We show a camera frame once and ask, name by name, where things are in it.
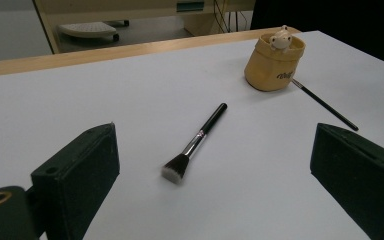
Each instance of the brush holder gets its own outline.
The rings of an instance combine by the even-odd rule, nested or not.
[[[305,49],[305,43],[295,36],[292,36],[288,49],[273,48],[271,37],[265,34],[258,39],[244,71],[248,83],[261,91],[288,86]]]

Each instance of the white figurine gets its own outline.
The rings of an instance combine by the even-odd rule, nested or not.
[[[283,25],[280,28],[280,31],[276,32],[273,36],[270,37],[270,47],[272,50],[282,49],[285,53],[289,49],[289,45],[292,42],[292,35],[288,31],[288,27]]]

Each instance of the wooden desk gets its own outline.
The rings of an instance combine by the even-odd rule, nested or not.
[[[0,61],[0,75],[56,68],[62,66],[71,66],[82,63],[91,63],[97,61],[173,51],[199,46],[257,39],[262,34],[276,32],[278,31],[278,29],[279,28],[266,28],[252,31],[182,38],[161,42],[142,43],[82,52],[3,60]],[[289,28],[289,31],[292,33],[300,32],[299,30],[292,27]]]
[[[198,11],[178,12],[178,0],[34,0],[49,44],[54,53],[60,53],[58,25],[100,21],[116,21],[135,18],[163,16],[188,16],[185,27],[192,34],[216,33],[214,1],[202,0],[203,8]],[[254,9],[255,0],[219,1],[221,12],[247,11]]]

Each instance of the white table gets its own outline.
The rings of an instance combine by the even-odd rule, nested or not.
[[[321,32],[295,78],[384,147],[384,62]],[[0,187],[84,130],[114,122],[120,175],[85,239],[368,239],[310,173],[316,124],[347,128],[289,85],[243,70],[256,41],[0,76]],[[182,186],[160,176],[222,102]]]

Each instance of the brush handle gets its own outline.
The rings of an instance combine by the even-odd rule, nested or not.
[[[217,120],[220,118],[220,116],[226,109],[226,103],[220,104],[220,106],[213,113],[213,115],[211,115],[211,117],[207,120],[204,126],[202,126],[201,130],[199,130],[195,137],[189,142],[188,146],[186,146],[182,154],[186,155],[188,158],[192,157],[194,150],[199,146],[199,143],[202,141],[202,139],[204,139],[204,137],[210,132],[214,124],[217,122]]]
[[[217,120],[220,118],[220,116],[223,114],[223,112],[227,109],[227,104],[222,103],[217,108],[217,110],[211,115],[211,117],[207,120],[207,122],[202,126],[201,130],[204,132],[204,134],[208,134],[211,129],[213,128],[214,124],[217,122]]]
[[[339,118],[339,120],[341,120],[343,123],[345,123],[348,127],[350,127],[352,130],[354,131],[358,131],[358,127],[352,123],[350,120],[348,120],[347,118],[345,118],[342,114],[340,114],[338,111],[336,111],[335,109],[333,109],[331,106],[329,106],[329,104],[327,104],[325,101],[323,101],[322,99],[320,99],[316,94],[314,94],[313,92],[311,92],[308,88],[306,88],[304,85],[302,85],[300,82],[298,82],[297,80],[295,79],[292,79],[292,82],[298,87],[300,88],[302,91],[304,91],[305,93],[307,93],[308,96],[310,96],[311,98],[313,98],[314,100],[316,100],[316,102],[320,103],[320,105],[322,105],[324,108],[326,108],[330,113],[332,113],[333,115],[335,115],[337,118]]]

